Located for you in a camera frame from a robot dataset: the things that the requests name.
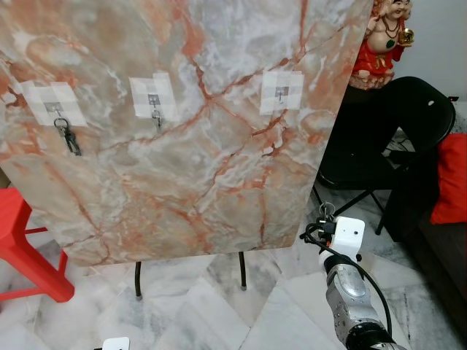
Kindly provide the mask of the orange marble board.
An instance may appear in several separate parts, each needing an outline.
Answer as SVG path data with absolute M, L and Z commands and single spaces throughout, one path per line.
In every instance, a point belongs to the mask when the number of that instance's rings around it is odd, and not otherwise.
M 0 0 L 0 169 L 80 266 L 290 246 L 372 0 Z M 261 77 L 304 75 L 260 114 Z M 137 119 L 166 72 L 180 121 Z M 88 126 L 37 123 L 20 83 L 65 82 Z

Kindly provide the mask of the red laughing buddha figurine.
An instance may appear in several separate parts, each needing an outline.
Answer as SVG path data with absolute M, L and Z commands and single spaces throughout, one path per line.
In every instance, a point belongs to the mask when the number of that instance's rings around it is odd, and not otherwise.
M 360 90 L 381 89 L 394 78 L 393 64 L 414 44 L 414 31 L 406 25 L 411 0 L 374 0 L 363 42 L 348 85 Z

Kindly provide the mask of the black folding chair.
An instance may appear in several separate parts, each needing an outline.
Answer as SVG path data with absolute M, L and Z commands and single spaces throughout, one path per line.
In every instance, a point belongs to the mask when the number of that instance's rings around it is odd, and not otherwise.
M 316 183 L 357 191 L 336 208 L 350 209 L 377 190 L 390 191 L 376 233 L 403 239 L 437 199 L 437 147 L 452 131 L 456 110 L 427 81 L 401 77 L 360 103 L 344 103 L 336 117 Z

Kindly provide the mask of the red cushion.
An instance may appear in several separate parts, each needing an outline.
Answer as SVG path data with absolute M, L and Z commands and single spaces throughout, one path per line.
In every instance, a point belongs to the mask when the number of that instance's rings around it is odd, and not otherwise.
M 454 224 L 467 220 L 467 134 L 451 133 L 438 146 L 439 197 L 431 223 Z

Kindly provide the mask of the dark key bunch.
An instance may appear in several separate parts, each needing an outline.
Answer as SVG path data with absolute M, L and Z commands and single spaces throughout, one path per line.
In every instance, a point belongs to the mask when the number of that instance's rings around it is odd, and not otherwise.
M 72 130 L 70 122 L 63 117 L 58 117 L 58 119 L 53 121 L 53 125 L 58 130 L 60 136 L 63 137 L 70 153 L 74 156 L 81 156 L 82 150 L 80 149 L 79 143 L 77 143 L 77 136 Z

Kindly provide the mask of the red plastic stool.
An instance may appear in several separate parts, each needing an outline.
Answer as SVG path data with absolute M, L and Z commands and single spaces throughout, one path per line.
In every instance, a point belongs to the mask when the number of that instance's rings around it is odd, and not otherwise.
M 68 256 L 61 253 L 54 267 L 28 242 L 28 234 L 47 231 L 45 227 L 27 229 L 30 214 L 32 208 L 18 190 L 0 189 L 0 259 L 34 283 L 33 289 L 0 293 L 0 301 L 47 295 L 57 303 L 66 303 L 74 296 L 74 286 L 66 277 Z

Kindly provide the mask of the black board stand leg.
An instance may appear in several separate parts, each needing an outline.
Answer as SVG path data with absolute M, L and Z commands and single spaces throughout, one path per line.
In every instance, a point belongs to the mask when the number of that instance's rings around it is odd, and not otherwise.
M 134 294 L 136 294 L 137 300 L 143 300 L 142 287 L 141 287 L 141 274 L 142 274 L 142 263 L 136 261 L 134 266 Z
M 239 267 L 239 276 L 240 276 L 240 289 L 242 291 L 247 290 L 247 271 L 246 271 L 246 257 L 244 252 L 238 252 L 238 267 Z

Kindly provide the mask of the dark sofa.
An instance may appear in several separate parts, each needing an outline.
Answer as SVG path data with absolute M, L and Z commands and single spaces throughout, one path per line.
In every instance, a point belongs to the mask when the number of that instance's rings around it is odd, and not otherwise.
M 403 245 L 427 277 L 431 292 L 439 300 L 448 324 L 467 344 L 467 254 L 466 225 L 431 223 L 420 219 L 404 236 Z

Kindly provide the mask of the white tape patch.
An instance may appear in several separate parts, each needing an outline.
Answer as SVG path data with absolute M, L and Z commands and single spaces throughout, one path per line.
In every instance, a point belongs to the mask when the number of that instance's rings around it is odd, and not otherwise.
M 156 72 L 150 79 L 130 77 L 131 99 L 133 99 L 134 116 L 137 119 L 150 119 L 153 108 L 149 105 L 147 94 L 158 94 L 161 100 L 161 116 L 163 121 L 180 121 L 176 97 L 172 83 L 166 72 Z
M 277 86 L 289 86 L 289 96 L 283 104 L 277 103 L 274 91 Z M 273 114 L 280 110 L 298 110 L 304 75 L 299 71 L 270 71 L 261 77 L 260 114 Z
M 81 112 L 79 100 L 71 89 L 70 84 L 61 81 L 53 81 L 49 86 L 37 86 L 34 81 L 20 83 L 23 97 L 37 120 L 43 126 L 54 126 L 53 120 L 47 116 L 44 103 L 58 102 L 63 106 L 64 116 L 71 126 L 87 127 L 86 117 Z

